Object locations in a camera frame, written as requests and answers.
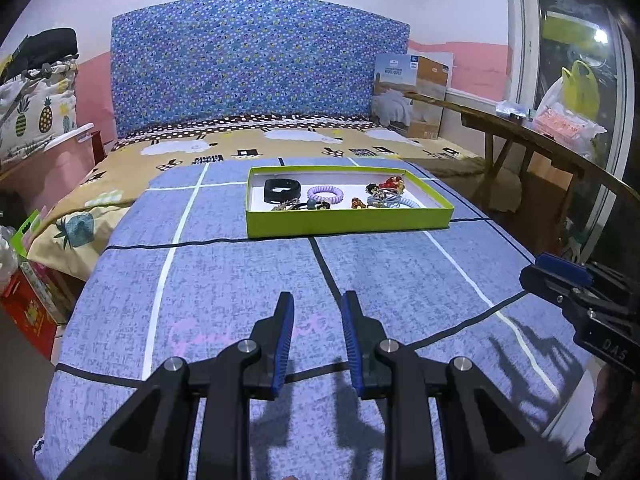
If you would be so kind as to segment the yellow plastic bag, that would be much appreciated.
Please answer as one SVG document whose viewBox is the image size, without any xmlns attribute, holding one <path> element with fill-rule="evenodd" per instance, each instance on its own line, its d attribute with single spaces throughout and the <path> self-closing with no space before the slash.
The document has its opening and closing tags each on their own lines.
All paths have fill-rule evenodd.
<svg viewBox="0 0 640 480">
<path fill-rule="evenodd" d="M 568 70 L 562 68 L 563 105 L 573 113 L 596 120 L 600 110 L 598 81 L 591 67 L 576 60 Z"/>
</svg>

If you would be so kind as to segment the pink storage box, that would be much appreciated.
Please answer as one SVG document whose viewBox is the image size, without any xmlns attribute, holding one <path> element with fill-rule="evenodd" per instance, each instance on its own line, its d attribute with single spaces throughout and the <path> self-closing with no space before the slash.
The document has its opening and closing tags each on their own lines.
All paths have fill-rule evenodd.
<svg viewBox="0 0 640 480">
<path fill-rule="evenodd" d="M 58 136 L 43 150 L 6 170 L 1 175 L 1 191 L 20 196 L 28 214 L 42 207 L 52 209 L 96 166 L 93 140 L 99 150 L 103 148 L 100 132 L 92 122 Z"/>
</svg>

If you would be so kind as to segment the pink packaged goods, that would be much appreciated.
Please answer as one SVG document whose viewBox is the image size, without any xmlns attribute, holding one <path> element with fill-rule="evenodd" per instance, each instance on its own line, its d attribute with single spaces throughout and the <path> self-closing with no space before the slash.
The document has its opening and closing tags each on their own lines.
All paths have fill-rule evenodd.
<svg viewBox="0 0 640 480">
<path fill-rule="evenodd" d="M 587 151 L 596 136 L 606 133 L 601 125 L 571 112 L 559 102 L 538 112 L 533 125 L 538 133 L 550 136 L 555 142 L 574 151 Z"/>
</svg>

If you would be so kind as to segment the cardboard product box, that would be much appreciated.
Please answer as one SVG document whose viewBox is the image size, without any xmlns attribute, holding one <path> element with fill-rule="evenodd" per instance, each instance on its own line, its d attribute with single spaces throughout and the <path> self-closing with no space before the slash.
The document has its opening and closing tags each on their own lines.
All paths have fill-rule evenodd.
<svg viewBox="0 0 640 480">
<path fill-rule="evenodd" d="M 371 114 L 382 126 L 407 138 L 435 139 L 442 121 L 440 106 L 408 94 L 443 101 L 449 66 L 417 54 L 379 54 L 375 59 Z"/>
</svg>

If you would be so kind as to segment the tan patterned bedsheet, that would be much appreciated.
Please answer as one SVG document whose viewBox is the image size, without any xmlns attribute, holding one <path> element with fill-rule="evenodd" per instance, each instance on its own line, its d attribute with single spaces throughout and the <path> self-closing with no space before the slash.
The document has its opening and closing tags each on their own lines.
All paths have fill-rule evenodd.
<svg viewBox="0 0 640 480">
<path fill-rule="evenodd" d="M 154 178 L 192 165 L 230 176 L 242 164 L 273 166 L 288 157 L 311 165 L 358 157 L 377 165 L 411 160 L 464 197 L 474 194 L 485 170 L 484 158 L 454 142 L 405 138 L 361 116 L 248 115 L 156 126 L 113 145 L 47 214 L 27 257 L 85 281 L 119 220 Z"/>
</svg>

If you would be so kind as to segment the black wide band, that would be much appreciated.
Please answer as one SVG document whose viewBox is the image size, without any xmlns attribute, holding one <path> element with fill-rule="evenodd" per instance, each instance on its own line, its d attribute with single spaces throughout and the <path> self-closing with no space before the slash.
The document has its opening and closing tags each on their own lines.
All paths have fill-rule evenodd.
<svg viewBox="0 0 640 480">
<path fill-rule="evenodd" d="M 280 205 L 291 200 L 299 200 L 302 187 L 295 179 L 271 178 L 265 180 L 264 201 L 267 204 Z"/>
</svg>

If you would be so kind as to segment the grey hair tie white flower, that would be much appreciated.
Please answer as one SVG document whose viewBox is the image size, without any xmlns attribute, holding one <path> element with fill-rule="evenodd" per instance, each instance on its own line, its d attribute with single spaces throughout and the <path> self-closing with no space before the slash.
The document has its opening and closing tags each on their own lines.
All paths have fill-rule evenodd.
<svg viewBox="0 0 640 480">
<path fill-rule="evenodd" d="M 401 197 L 395 194 L 374 194 L 367 198 L 367 205 L 373 208 L 399 208 L 400 204 Z"/>
</svg>

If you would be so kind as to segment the green shallow tray box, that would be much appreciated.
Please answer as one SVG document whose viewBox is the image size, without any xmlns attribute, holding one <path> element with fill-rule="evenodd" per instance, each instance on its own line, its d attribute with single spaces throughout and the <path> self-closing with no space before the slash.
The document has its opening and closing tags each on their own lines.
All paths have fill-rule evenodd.
<svg viewBox="0 0 640 480">
<path fill-rule="evenodd" d="M 405 191 L 399 208 L 373 208 L 367 198 L 385 194 L 378 185 L 402 177 Z M 299 200 L 275 205 L 264 201 L 265 180 L 295 179 Z M 290 210 L 307 200 L 326 200 L 330 209 Z M 373 232 L 445 229 L 454 205 L 409 170 L 358 166 L 273 166 L 250 170 L 246 185 L 245 218 L 250 238 L 298 237 Z"/>
</svg>

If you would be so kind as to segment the black cord teal bead tie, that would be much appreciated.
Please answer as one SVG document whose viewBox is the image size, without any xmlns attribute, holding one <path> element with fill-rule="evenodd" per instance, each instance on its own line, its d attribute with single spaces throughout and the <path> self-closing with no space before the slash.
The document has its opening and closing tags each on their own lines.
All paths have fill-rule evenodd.
<svg viewBox="0 0 640 480">
<path fill-rule="evenodd" d="M 299 202 L 290 207 L 290 210 L 322 210 L 330 209 L 331 204 L 326 200 L 307 200 Z"/>
</svg>

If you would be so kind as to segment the red bead gold charm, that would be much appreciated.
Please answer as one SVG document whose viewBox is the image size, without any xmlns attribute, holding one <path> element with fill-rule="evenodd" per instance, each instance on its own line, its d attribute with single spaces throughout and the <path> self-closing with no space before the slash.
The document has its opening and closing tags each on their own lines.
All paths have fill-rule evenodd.
<svg viewBox="0 0 640 480">
<path fill-rule="evenodd" d="M 401 195 L 405 191 L 405 182 L 402 177 L 391 176 L 380 183 L 378 189 L 383 193 Z"/>
</svg>

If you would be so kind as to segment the blue patterned headboard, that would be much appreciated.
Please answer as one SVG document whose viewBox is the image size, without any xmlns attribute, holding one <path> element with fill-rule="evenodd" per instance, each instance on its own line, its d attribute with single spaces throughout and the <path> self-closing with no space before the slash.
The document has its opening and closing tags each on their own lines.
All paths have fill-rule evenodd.
<svg viewBox="0 0 640 480">
<path fill-rule="evenodd" d="M 244 115 L 365 115 L 408 24 L 322 0 L 177 0 L 117 15 L 116 134 Z"/>
</svg>

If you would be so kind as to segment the black bag on top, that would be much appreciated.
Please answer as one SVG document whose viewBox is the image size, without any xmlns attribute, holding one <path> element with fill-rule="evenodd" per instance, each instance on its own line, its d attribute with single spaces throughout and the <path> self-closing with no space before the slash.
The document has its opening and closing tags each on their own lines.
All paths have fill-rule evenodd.
<svg viewBox="0 0 640 480">
<path fill-rule="evenodd" d="M 51 28 L 35 36 L 26 36 L 2 67 L 1 82 L 4 84 L 25 70 L 35 70 L 70 56 L 78 57 L 77 35 L 72 28 Z"/>
</svg>

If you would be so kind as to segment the pineapple print bag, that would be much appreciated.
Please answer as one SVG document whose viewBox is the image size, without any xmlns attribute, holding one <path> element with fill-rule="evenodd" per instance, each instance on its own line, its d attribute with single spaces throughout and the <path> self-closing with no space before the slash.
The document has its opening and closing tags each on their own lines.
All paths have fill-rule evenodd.
<svg viewBox="0 0 640 480">
<path fill-rule="evenodd" d="M 1 85 L 1 163 L 12 164 L 77 127 L 76 60 L 25 70 Z"/>
</svg>

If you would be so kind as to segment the red gift box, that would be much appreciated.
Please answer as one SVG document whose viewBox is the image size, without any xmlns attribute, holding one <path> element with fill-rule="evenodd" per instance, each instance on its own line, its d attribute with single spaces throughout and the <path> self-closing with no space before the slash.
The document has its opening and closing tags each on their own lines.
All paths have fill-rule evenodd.
<svg viewBox="0 0 640 480">
<path fill-rule="evenodd" d="M 50 360 L 58 328 L 67 323 L 70 312 L 29 262 L 23 261 L 2 289 L 1 307 L 28 342 Z"/>
</svg>

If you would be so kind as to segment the blue grid blanket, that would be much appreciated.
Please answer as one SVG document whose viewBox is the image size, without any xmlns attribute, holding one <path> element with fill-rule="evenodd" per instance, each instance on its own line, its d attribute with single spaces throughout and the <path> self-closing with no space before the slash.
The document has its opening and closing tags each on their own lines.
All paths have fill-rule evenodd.
<svg viewBox="0 0 640 480">
<path fill-rule="evenodd" d="M 366 315 L 421 356 L 470 358 L 544 430 L 588 360 L 561 312 L 521 290 L 530 253 L 460 195 L 447 229 L 250 240 L 250 162 L 168 170 L 120 220 L 63 337 L 35 461 L 48 479 L 171 356 L 216 356 L 295 301 L 288 381 L 250 407 L 256 479 L 377 479 L 384 422 L 344 367 L 337 303 Z"/>
</svg>

